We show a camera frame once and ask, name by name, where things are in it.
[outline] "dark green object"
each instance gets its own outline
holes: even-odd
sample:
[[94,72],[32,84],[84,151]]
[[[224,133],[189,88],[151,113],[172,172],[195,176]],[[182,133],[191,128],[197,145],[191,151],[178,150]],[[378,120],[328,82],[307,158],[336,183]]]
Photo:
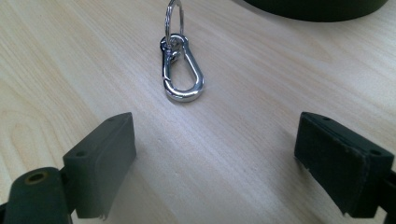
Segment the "dark green object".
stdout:
[[304,112],[294,155],[342,213],[374,217],[380,205],[396,216],[394,156],[384,148],[332,119]]
[[388,0],[245,0],[254,7],[301,21],[348,21],[368,15]]
[[64,168],[41,168],[19,177],[0,224],[66,224],[70,214],[106,217],[136,156],[131,113],[107,119],[64,155]]

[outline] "wood grain surface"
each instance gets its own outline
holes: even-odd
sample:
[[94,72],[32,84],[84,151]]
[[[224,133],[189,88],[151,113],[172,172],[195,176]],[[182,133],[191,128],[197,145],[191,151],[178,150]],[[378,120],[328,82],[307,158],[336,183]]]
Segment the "wood grain surface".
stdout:
[[[205,74],[188,104],[163,89],[167,4],[0,0],[0,203],[18,176],[62,168],[103,120],[131,111],[137,158],[105,223],[381,223],[382,209],[343,216],[293,150],[309,111],[396,153],[396,1],[335,23],[183,1]],[[192,83],[183,61],[172,72]]]

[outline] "wooden table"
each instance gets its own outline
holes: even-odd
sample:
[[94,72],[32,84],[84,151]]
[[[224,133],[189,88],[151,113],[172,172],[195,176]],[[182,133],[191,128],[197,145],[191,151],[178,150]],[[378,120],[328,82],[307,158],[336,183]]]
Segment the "wooden table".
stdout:
[[[293,150],[309,111],[396,153],[396,1],[336,23],[242,0],[183,1],[205,74],[205,92],[188,104],[163,89],[167,4],[0,1],[0,203],[18,176],[62,168],[103,120],[131,111],[137,158],[105,223],[381,223],[381,209],[343,217]],[[182,60],[173,74],[190,86]]]

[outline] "black round object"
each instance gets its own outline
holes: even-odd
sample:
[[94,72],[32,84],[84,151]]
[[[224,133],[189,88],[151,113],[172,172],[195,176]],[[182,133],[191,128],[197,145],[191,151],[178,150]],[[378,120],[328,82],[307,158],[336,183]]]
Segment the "black round object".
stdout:
[[347,21],[370,14],[388,0],[245,0],[254,7],[301,21]]

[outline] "metal carabiner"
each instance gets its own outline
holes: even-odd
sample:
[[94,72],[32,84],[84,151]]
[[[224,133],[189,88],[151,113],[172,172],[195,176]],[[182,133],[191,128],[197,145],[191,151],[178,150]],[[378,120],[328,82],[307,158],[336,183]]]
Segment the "metal carabiner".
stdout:
[[[180,34],[170,35],[171,16],[175,5],[179,7],[180,13]],[[189,48],[189,40],[183,35],[184,21],[183,8],[180,0],[171,0],[166,10],[165,18],[165,37],[161,40],[161,50],[163,51],[163,85],[167,95],[179,102],[190,102],[198,98],[202,93],[204,86],[204,76],[195,61]],[[189,90],[181,91],[176,89],[171,79],[171,63],[178,60],[183,51],[184,60],[186,60],[195,76],[195,83]]]

